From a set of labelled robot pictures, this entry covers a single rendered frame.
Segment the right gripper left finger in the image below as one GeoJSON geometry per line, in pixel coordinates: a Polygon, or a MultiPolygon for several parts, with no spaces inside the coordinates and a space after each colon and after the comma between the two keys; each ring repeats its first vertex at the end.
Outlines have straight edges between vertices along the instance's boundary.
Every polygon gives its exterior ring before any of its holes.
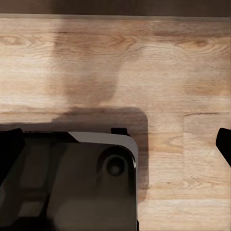
{"type": "Polygon", "coordinates": [[[21,128],[0,134],[0,186],[25,147],[21,128]]]}

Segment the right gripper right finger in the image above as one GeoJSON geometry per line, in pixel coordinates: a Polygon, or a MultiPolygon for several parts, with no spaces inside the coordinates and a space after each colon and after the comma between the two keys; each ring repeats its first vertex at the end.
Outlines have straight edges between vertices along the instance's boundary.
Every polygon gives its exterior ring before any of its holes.
{"type": "Polygon", "coordinates": [[[222,153],[226,161],[231,167],[231,130],[220,128],[218,131],[216,146],[222,153]]]}

